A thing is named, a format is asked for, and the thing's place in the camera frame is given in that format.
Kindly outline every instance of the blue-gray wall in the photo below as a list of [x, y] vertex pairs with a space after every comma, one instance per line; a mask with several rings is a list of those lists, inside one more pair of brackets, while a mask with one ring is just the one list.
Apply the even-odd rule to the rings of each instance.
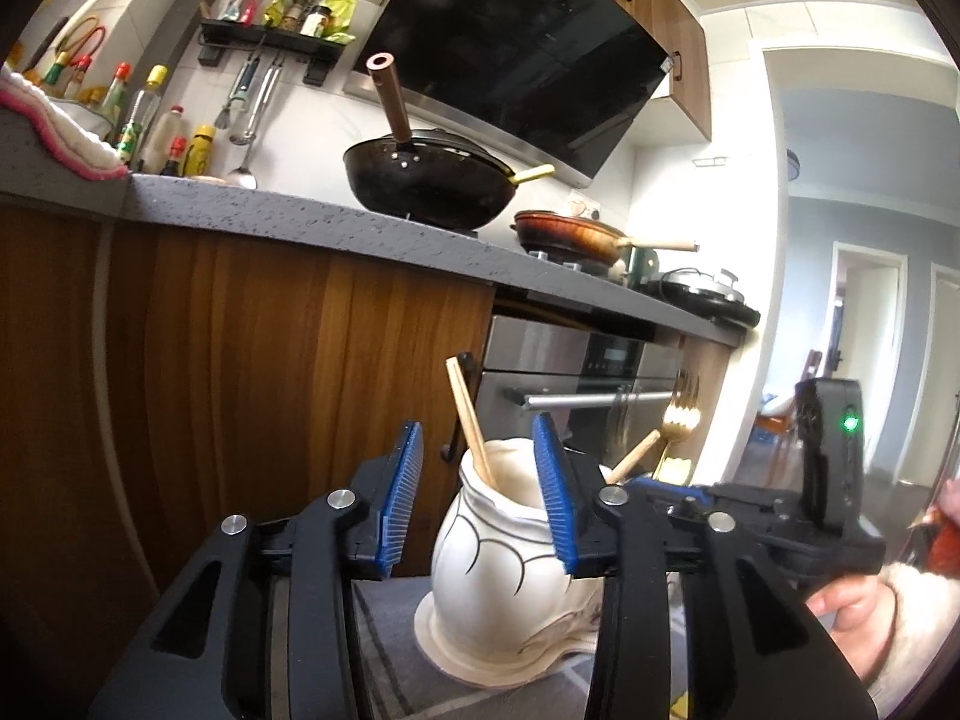
[[960, 230], [948, 224], [831, 200], [791, 197], [784, 296], [766, 391], [792, 389], [810, 349], [819, 348], [830, 291], [833, 242], [907, 255], [904, 342], [874, 468], [893, 473], [920, 387], [930, 310], [931, 263], [960, 269]]

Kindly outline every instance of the door frame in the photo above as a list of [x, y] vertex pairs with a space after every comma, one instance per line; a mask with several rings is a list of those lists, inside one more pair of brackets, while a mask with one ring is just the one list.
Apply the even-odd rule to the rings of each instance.
[[870, 469], [874, 461], [874, 455], [877, 453], [877, 442], [880, 441], [880, 433], [882, 433], [883, 426], [887, 422], [887, 415], [890, 413], [890, 400], [893, 395], [894, 384], [896, 384], [896, 374], [899, 371], [901, 348], [904, 345], [904, 324], [906, 324], [906, 293], [909, 286], [909, 282], [907, 281], [907, 277], [909, 276], [908, 261], [906, 254], [896, 254], [896, 252], [879, 250], [878, 248], [861, 247], [861, 245], [847, 244], [843, 241], [833, 242], [833, 262], [830, 266], [827, 309], [826, 312], [824, 312], [824, 329], [820, 338], [820, 348], [824, 351], [824, 359], [820, 362], [820, 369], [817, 371], [821, 376], [824, 375], [824, 371], [827, 369], [827, 348], [830, 343], [830, 329], [833, 325], [833, 303], [834, 300], [836, 300], [837, 271], [840, 252], [842, 251], [851, 254], [866, 255], [891, 266], [891, 268], [896, 268], [896, 314], [894, 316], [894, 338], [892, 344], [893, 360], [889, 368], [889, 375], [874, 384], [874, 390], [880, 393], [880, 396], [875, 399], [877, 414], [880, 415], [880, 419], [878, 420], [880, 422], [880, 432], [877, 432], [877, 439], [874, 440], [869, 449], [866, 449], [864, 452], [863, 469], [866, 471]]
[[937, 303], [937, 279], [942, 276], [947, 276], [944, 281], [949, 281], [950, 284], [960, 286], [960, 271], [954, 268], [948, 268], [946, 265], [930, 263], [930, 300], [928, 301], [927, 314], [929, 321], [926, 324], [926, 345], [923, 348], [923, 367], [920, 369], [920, 384], [917, 386], [917, 397], [913, 403], [913, 413], [910, 415], [910, 424], [906, 429], [904, 446], [901, 447], [901, 454], [899, 455], [899, 459], [896, 460], [896, 468], [894, 469], [892, 480], [895, 485], [899, 482], [899, 476], [904, 469], [907, 451], [910, 448], [910, 443], [913, 442], [914, 430], [917, 427], [917, 420], [920, 418], [920, 401], [923, 399], [923, 389], [926, 387], [926, 375], [928, 375], [930, 370], [930, 349], [933, 347], [933, 328], [936, 324], [933, 312]]

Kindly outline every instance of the white door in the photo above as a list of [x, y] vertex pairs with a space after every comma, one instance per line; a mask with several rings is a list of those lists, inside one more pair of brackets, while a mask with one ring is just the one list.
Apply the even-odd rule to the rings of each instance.
[[926, 379], [920, 393], [920, 408], [899, 478], [932, 487], [947, 449], [950, 428], [960, 392], [960, 290], [936, 280], [933, 298], [933, 333], [930, 338]]
[[896, 322], [896, 268], [866, 266], [847, 271], [840, 364], [836, 376], [860, 383], [863, 394], [863, 456], [867, 466], [880, 437], [880, 408], [886, 398], [877, 386], [889, 382]]

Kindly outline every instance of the wok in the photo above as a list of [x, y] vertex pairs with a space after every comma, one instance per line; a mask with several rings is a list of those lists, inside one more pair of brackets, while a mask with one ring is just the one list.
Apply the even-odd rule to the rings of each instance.
[[525, 251], [545, 251], [565, 262], [595, 262], [610, 268], [624, 248], [699, 251], [691, 241], [645, 241], [616, 227], [588, 218], [564, 217], [552, 211], [521, 211], [514, 216], [517, 239]]
[[493, 221], [517, 186], [554, 172], [552, 165], [514, 170], [483, 146], [443, 129], [410, 129], [394, 57], [367, 60], [391, 133], [344, 153], [347, 180], [371, 211], [450, 230], [475, 230]]

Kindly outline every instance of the oven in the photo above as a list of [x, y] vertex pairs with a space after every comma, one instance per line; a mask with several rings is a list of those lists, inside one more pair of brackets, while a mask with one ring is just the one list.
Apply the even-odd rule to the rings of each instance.
[[565, 446], [613, 466], [661, 426], [679, 370], [680, 351], [668, 346], [498, 316], [477, 418], [485, 439], [530, 437], [546, 410]]

